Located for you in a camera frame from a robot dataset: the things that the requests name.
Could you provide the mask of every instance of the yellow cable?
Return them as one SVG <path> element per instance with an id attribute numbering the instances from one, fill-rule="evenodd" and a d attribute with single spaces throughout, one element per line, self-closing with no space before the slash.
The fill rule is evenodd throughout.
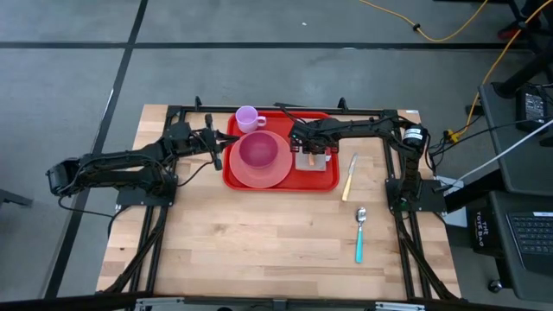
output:
<path id="1" fill-rule="evenodd" d="M 394 16 L 397 16 L 397 17 L 403 19 L 404 21 L 408 22 L 411 26 L 415 26 L 415 25 L 416 25 L 416 24 L 415 24 L 414 22 L 412 22 L 409 18 L 407 18 L 407 17 L 405 17 L 405 16 L 403 16 L 403 15 L 397 13 L 397 12 L 394 12 L 394 11 L 388 10 L 388 9 L 385 9 L 385 8 L 383 8 L 383 7 L 379 7 L 379 6 L 377 6 L 376 4 L 370 3 L 370 2 L 368 2 L 368 1 L 366 1 L 366 0 L 359 0 L 359 1 L 362 2 L 362 3 L 364 3 L 364 4 L 368 4 L 368 5 L 372 6 L 372 7 L 375 8 L 375 9 L 379 9 L 379 10 L 382 10 L 382 11 L 384 11 L 384 12 L 386 12 L 386 13 L 390 13 L 390 14 L 392 14 L 392 15 L 394 15 Z M 444 42 L 444 41 L 447 41 L 447 40 L 449 40 L 449 39 L 455 37 L 456 35 L 458 35 L 466 26 L 468 26 L 468 24 L 471 23 L 471 22 L 473 21 L 473 19 L 482 11 L 482 9 L 484 9 L 484 6 L 486 6 L 486 4 L 487 4 L 488 1 L 489 1 L 489 0 L 485 0 L 485 1 L 480 5 L 480 7 L 476 10 L 476 12 L 474 12 L 474 14 L 473 14 L 473 15 L 472 15 L 472 16 L 471 16 L 471 17 L 470 17 L 470 18 L 469 18 L 459 29 L 457 29 L 457 31 L 455 31 L 455 32 L 454 32 L 453 34 L 451 34 L 451 35 L 448 35 L 448 36 L 445 37 L 445 38 L 441 38 L 441 39 L 433 39 L 433 38 L 430 38 L 429 36 L 427 36 L 427 35 L 423 32 L 423 30 L 422 30 L 420 27 L 418 27 L 418 28 L 416 29 L 416 31 L 417 31 L 419 34 L 421 34 L 421 35 L 422 35 L 426 40 L 428 40 L 428 41 L 432 41 L 432 42 Z"/>
<path id="2" fill-rule="evenodd" d="M 530 17 L 528 17 L 528 19 L 526 19 L 526 21 L 524 23 L 528 23 L 529 21 L 532 20 L 532 18 L 534 18 L 541 10 L 543 10 L 543 8 L 548 5 L 549 3 L 553 2 L 553 0 L 548 0 L 547 2 L 545 2 L 544 4 L 542 4 L 542 6 L 540 6 L 539 8 L 537 8 L 537 10 L 532 13 L 532 15 L 530 15 Z M 517 30 L 517 32 L 515 33 L 515 35 L 509 40 L 509 42 L 507 43 L 507 45 L 505 46 L 505 48 L 503 49 L 503 51 L 501 52 L 501 54 L 499 55 L 498 59 L 493 63 L 493 65 L 490 67 L 490 70 L 488 70 L 488 72 L 486 73 L 486 76 L 484 77 L 484 79 L 482 80 L 482 83 L 481 84 L 485 84 L 488 80 L 488 78 L 490 78 L 490 75 L 492 74 L 493 70 L 495 69 L 495 67 L 499 64 L 499 62 L 501 61 L 501 59 L 503 59 L 503 56 L 505 56 L 505 53 L 507 52 L 507 50 L 509 49 L 509 47 L 512 45 L 512 43 L 515 41 L 515 39 L 517 39 L 518 35 L 520 34 L 520 29 Z M 459 137 L 461 135 L 463 135 L 467 130 L 468 130 L 468 125 L 470 124 L 470 119 L 473 117 L 473 112 L 474 112 L 474 107 L 476 106 L 476 103 L 478 102 L 478 93 L 476 92 L 476 95 L 474 96 L 474 100 L 473 100 L 473 105 L 471 106 L 470 108 L 470 112 L 468 113 L 468 118 L 467 118 L 467 125 L 465 125 L 465 128 L 458 132 L 458 133 L 454 133 L 453 135 L 451 135 L 451 138 L 454 142 L 458 141 L 459 140 Z"/>

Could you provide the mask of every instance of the pink cup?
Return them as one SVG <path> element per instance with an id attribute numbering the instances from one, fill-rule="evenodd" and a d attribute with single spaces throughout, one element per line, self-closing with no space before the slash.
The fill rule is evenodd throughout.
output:
<path id="1" fill-rule="evenodd" d="M 266 117 L 260 117 L 257 110 L 252 106 L 242 106 L 236 111 L 236 121 L 238 128 L 243 133 L 252 133 L 257 127 L 263 127 L 267 124 Z"/>

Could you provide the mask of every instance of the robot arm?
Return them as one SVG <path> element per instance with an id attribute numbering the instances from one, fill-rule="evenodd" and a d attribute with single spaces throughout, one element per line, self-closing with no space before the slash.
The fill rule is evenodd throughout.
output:
<path id="1" fill-rule="evenodd" d="M 400 141 L 396 132 L 402 128 L 405 132 Z M 314 155 L 324 154 L 327 149 L 331 153 L 338 153 L 338 141 L 342 138 L 382 138 L 405 160 L 397 199 L 409 203 L 417 201 L 421 191 L 422 180 L 418 163 L 424 154 L 427 136 L 427 130 L 420 124 L 414 124 L 388 111 L 383 111 L 380 119 L 371 117 L 362 121 L 339 121 L 331 117 L 311 122 L 296 119 L 289 133 L 292 152 L 299 152 L 302 147 L 303 153 Z"/>
<path id="2" fill-rule="evenodd" d="M 166 167 L 184 156 L 210 153 L 215 169 L 221 170 L 220 152 L 236 142 L 237 136 L 213 131 L 213 119 L 206 115 L 206 127 L 191 130 L 190 124 L 172 124 L 155 142 L 144 148 L 109 154 L 83 155 L 53 166 L 47 172 L 50 192 L 68 196 L 86 187 L 139 187 L 160 196 L 175 187 L 176 180 Z"/>

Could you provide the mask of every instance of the knife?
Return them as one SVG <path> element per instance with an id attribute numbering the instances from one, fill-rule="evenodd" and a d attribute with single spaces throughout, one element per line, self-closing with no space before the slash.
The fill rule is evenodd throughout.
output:
<path id="1" fill-rule="evenodd" d="M 347 173 L 346 186 L 344 187 L 344 193 L 342 194 L 342 200 L 347 201 L 349 195 L 349 188 L 352 186 L 352 175 L 355 170 L 355 162 L 357 161 L 357 152 L 353 154 L 352 161 L 349 163 L 349 172 Z"/>

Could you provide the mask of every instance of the pink bowl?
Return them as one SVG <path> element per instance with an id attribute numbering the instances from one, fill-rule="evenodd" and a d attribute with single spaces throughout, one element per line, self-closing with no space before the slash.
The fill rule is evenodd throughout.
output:
<path id="1" fill-rule="evenodd" d="M 239 154 L 248 166 L 266 168 L 277 158 L 278 144 L 270 134 L 255 131 L 242 137 Z"/>

